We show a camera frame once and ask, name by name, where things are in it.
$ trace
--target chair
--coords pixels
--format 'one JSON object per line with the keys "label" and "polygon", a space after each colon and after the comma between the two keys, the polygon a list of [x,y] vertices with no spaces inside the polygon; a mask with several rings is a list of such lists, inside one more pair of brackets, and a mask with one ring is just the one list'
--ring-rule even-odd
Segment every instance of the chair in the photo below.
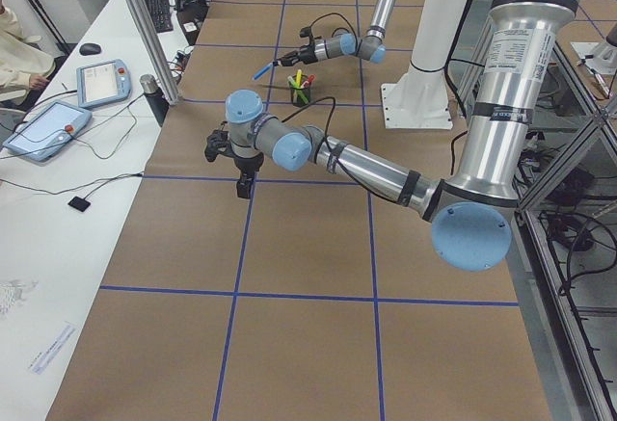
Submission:
{"label": "chair", "polygon": [[2,143],[7,140],[14,129],[23,121],[26,114],[23,111],[12,110],[11,108],[0,108],[0,148]]}

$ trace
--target white pillar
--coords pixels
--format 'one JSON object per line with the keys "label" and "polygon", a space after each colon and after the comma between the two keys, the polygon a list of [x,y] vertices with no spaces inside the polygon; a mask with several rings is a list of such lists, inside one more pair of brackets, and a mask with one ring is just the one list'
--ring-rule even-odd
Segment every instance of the white pillar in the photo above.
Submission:
{"label": "white pillar", "polygon": [[466,2],[425,1],[409,70],[397,84],[382,85],[386,128],[452,128],[442,68]]}

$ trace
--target hand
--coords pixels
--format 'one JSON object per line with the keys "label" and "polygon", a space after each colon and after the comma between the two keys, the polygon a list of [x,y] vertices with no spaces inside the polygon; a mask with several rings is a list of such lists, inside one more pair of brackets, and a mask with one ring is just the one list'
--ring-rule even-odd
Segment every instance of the hand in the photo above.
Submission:
{"label": "hand", "polygon": [[30,76],[30,89],[33,91],[42,91],[49,84],[49,80],[42,77],[40,74],[32,74]]}

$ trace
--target person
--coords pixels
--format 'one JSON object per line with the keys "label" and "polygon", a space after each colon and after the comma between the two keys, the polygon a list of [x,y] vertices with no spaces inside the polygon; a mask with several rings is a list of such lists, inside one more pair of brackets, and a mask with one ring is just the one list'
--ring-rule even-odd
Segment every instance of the person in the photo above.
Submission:
{"label": "person", "polygon": [[0,93],[25,89],[26,94],[11,99],[10,106],[21,110],[34,105],[56,67],[51,55],[23,40],[16,14],[0,0]]}

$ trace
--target light blue joint cap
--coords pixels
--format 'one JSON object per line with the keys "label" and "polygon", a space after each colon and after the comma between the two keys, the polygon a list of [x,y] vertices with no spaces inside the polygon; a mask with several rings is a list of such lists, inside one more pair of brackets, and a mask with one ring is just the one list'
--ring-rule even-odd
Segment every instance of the light blue joint cap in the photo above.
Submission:
{"label": "light blue joint cap", "polygon": [[386,46],[382,44],[377,47],[375,53],[370,56],[369,62],[379,64],[384,60],[384,58],[386,58]]}
{"label": "light blue joint cap", "polygon": [[300,132],[283,135],[274,145],[272,159],[288,171],[297,171],[310,156],[310,142]]}
{"label": "light blue joint cap", "polygon": [[457,202],[442,209],[431,227],[433,247],[447,263],[477,272],[499,263],[510,249],[510,223],[491,206]]}
{"label": "light blue joint cap", "polygon": [[261,97],[246,89],[235,91],[225,101],[225,117],[231,124],[242,124],[263,112]]}
{"label": "light blue joint cap", "polygon": [[353,55],[356,53],[356,38],[353,35],[347,33],[340,37],[340,51],[344,55]]}

